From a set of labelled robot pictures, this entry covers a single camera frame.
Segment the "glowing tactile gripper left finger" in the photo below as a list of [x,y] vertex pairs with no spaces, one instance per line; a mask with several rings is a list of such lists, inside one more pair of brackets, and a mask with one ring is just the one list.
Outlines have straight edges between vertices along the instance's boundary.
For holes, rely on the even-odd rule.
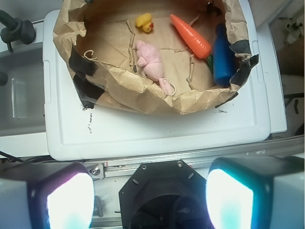
[[2,229],[87,229],[94,184],[81,163],[22,163],[0,171]]

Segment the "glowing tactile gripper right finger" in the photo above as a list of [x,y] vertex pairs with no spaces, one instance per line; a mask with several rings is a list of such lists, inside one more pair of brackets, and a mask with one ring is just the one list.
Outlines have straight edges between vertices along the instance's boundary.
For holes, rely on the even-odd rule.
[[217,229],[303,229],[305,160],[219,157],[210,166],[205,196]]

